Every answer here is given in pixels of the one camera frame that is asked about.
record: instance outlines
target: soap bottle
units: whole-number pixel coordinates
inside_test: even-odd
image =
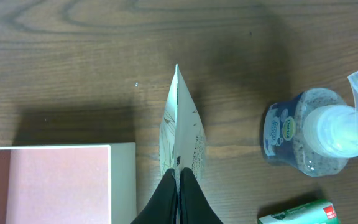
[[[358,156],[358,72],[348,79],[356,108],[325,88],[271,105],[261,135],[266,160],[319,177],[337,174],[349,158]]]

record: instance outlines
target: wood grain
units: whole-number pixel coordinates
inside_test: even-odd
[[[326,87],[353,104],[358,1],[0,0],[0,145],[136,141],[140,212],[160,180],[176,63],[208,138],[202,188],[224,223],[316,192],[358,223],[358,158],[311,178],[267,164],[258,140],[270,102]]]

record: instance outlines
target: open box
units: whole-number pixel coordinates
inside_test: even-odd
[[[130,223],[135,144],[0,147],[0,223]]]

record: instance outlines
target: wooden table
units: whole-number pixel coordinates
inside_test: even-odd
[[[326,87],[353,105],[358,1],[0,0],[0,145],[135,141],[140,212],[160,180],[176,63],[208,138],[202,188],[224,223],[316,194],[358,223],[358,158],[311,178],[266,163],[258,140],[269,102]]]

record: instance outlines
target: green logo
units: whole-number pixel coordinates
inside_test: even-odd
[[[295,134],[295,128],[296,124],[294,119],[291,116],[287,117],[283,124],[283,137],[286,141],[291,141]]]

